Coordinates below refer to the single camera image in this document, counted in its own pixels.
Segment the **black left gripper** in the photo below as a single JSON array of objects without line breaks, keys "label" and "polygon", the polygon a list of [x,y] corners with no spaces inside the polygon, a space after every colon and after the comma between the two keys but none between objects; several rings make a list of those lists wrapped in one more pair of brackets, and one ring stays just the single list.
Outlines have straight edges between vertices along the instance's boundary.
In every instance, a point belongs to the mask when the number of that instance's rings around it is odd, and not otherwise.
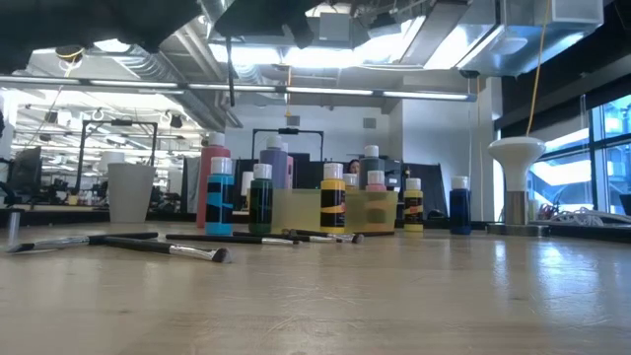
[{"label": "black left gripper", "polygon": [[306,48],[313,43],[306,12],[316,0],[235,0],[215,23],[223,37],[283,36],[287,27],[295,45]]}]

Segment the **tall lavender paint bottle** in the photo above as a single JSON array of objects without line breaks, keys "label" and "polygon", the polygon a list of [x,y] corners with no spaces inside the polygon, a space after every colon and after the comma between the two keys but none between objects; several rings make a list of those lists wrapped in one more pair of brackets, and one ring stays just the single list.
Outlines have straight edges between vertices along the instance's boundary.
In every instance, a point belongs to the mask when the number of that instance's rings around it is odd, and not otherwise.
[{"label": "tall lavender paint bottle", "polygon": [[259,162],[271,166],[273,187],[285,189],[288,178],[288,153],[280,135],[267,138],[266,148],[259,153]]}]

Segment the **tall grey paint bottle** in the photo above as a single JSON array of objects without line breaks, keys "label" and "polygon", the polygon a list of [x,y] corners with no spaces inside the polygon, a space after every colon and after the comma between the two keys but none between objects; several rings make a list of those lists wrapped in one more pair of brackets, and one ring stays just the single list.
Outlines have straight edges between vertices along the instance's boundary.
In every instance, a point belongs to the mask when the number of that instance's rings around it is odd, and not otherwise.
[{"label": "tall grey paint bottle", "polygon": [[378,145],[368,145],[364,149],[364,157],[360,159],[359,188],[364,190],[368,185],[369,171],[384,171],[385,161],[380,157]]}]

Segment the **small pink paint bottle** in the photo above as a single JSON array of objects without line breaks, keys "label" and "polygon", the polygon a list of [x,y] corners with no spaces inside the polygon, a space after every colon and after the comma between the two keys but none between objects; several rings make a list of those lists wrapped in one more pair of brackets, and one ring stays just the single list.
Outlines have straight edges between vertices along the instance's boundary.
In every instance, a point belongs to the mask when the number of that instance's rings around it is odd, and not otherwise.
[{"label": "small pink paint bottle", "polygon": [[384,231],[386,229],[387,208],[385,173],[383,171],[368,171],[367,178],[367,224],[373,231]]}]

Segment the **small dark blue paint bottle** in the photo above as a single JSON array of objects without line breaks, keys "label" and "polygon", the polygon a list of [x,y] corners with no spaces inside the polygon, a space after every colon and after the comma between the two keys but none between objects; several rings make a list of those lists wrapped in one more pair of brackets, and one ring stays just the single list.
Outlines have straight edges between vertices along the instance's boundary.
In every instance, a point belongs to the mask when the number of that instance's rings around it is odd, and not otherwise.
[{"label": "small dark blue paint bottle", "polygon": [[450,231],[454,235],[468,236],[471,233],[469,179],[452,177],[450,191]]}]

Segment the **tall red paint bottle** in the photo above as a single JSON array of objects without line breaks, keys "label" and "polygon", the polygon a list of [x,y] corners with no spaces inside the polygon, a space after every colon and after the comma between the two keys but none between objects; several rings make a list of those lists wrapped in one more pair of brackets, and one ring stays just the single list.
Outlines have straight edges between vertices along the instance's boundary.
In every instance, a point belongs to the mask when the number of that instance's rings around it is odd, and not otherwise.
[{"label": "tall red paint bottle", "polygon": [[197,213],[196,227],[205,227],[206,205],[207,205],[207,179],[211,173],[211,162],[214,157],[230,158],[231,152],[225,147],[225,134],[221,132],[210,132],[207,136],[207,145],[201,149],[198,187],[197,187]]}]

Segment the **small cyan paint bottle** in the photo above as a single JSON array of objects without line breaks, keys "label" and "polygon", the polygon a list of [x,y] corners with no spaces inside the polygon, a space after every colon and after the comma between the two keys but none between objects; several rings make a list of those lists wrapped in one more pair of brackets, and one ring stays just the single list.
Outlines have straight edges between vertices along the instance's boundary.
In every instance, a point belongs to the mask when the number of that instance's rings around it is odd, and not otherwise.
[{"label": "small cyan paint bottle", "polygon": [[233,161],[227,157],[213,157],[207,179],[205,233],[211,236],[230,235],[233,231],[234,211]]}]

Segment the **small yellow paint bottle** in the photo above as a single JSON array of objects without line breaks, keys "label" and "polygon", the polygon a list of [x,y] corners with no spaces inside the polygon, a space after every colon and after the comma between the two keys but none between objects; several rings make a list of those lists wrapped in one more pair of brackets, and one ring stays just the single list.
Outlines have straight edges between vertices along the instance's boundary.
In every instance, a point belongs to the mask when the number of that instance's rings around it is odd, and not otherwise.
[{"label": "small yellow paint bottle", "polygon": [[346,183],[343,166],[339,163],[323,165],[323,180],[320,183],[319,225],[323,232],[341,234],[345,232]]},{"label": "small yellow paint bottle", "polygon": [[405,182],[404,202],[404,230],[422,233],[424,230],[424,205],[421,179],[409,177]]}]

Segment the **small green paint bottle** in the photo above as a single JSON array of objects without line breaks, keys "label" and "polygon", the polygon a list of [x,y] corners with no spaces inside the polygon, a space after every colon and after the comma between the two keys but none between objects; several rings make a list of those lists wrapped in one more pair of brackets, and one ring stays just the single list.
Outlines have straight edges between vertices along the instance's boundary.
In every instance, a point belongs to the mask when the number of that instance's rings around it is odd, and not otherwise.
[{"label": "small green paint bottle", "polygon": [[256,235],[271,232],[273,211],[272,166],[255,164],[249,189],[248,229]]}]

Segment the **long ceiling light bar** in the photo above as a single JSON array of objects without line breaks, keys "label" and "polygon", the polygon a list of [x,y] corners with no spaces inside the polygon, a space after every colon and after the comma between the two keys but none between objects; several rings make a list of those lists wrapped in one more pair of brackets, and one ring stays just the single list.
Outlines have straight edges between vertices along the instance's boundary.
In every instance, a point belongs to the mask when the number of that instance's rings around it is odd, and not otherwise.
[{"label": "long ceiling light bar", "polygon": [[474,102],[475,94],[448,93],[428,91],[396,91],[396,90],[369,90],[369,89],[343,89],[325,87],[304,87],[286,85],[245,85],[245,84],[216,84],[216,83],[178,83],[178,82],[151,82],[151,81],[126,81],[87,78],[57,78],[38,76],[5,76],[0,75],[0,86],[18,87],[20,85],[31,86],[73,86],[135,89],[158,92],[183,92],[183,91],[212,91],[229,93],[257,93],[257,94],[315,94],[323,96],[350,96],[384,99],[404,100],[429,100],[447,102]]}]

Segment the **yellow translucent plastic bin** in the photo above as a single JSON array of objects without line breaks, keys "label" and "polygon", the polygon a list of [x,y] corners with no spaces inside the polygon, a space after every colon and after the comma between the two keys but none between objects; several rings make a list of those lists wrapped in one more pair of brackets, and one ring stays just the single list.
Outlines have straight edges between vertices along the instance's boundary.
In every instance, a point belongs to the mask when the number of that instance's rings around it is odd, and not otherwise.
[{"label": "yellow translucent plastic bin", "polygon": [[[345,197],[345,232],[376,233],[395,229],[395,191],[349,190]],[[320,190],[279,189],[273,193],[272,231],[320,231]]]}]

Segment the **white cup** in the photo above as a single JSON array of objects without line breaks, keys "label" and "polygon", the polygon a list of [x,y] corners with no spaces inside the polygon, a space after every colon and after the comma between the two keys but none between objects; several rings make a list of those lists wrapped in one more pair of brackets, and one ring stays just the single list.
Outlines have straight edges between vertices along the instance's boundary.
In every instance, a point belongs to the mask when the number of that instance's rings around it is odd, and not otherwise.
[{"label": "white cup", "polygon": [[108,204],[111,223],[144,223],[156,169],[152,166],[108,165]]}]

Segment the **dark computer monitor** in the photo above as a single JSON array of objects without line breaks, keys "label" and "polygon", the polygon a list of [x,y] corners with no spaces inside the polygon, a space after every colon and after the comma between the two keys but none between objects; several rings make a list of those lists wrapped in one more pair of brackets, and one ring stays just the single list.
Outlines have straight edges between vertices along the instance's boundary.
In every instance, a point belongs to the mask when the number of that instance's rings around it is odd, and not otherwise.
[{"label": "dark computer monitor", "polygon": [[41,182],[41,148],[19,152],[11,165],[7,184],[16,194],[33,195]]}]

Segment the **white dome-top metal stand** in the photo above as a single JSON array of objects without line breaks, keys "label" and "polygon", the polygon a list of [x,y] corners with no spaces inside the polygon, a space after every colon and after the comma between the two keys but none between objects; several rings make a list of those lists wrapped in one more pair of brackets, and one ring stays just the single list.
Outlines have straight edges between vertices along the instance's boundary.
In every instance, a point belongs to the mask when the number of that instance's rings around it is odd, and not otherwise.
[{"label": "white dome-top metal stand", "polygon": [[492,142],[488,153],[503,169],[504,221],[489,224],[487,233],[518,237],[544,237],[549,229],[528,218],[527,173],[545,152],[545,144],[532,137],[509,137]]}]

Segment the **ribbed silver ventilation duct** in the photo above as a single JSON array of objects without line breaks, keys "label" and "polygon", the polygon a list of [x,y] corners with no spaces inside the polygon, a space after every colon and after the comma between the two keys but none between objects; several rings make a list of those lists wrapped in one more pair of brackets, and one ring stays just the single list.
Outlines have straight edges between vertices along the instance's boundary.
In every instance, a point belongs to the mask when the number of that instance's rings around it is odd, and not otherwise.
[{"label": "ribbed silver ventilation duct", "polygon": [[141,80],[162,80],[167,73],[164,65],[139,45],[130,46],[114,60]]}]

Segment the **grey metal post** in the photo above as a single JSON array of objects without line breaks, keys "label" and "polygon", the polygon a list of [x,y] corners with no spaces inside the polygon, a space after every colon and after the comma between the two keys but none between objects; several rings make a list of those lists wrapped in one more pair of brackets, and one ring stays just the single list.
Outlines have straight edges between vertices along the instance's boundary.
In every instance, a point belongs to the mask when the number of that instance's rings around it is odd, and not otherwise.
[{"label": "grey metal post", "polygon": [[15,245],[19,239],[19,230],[23,209],[11,209],[8,218],[8,244]]}]

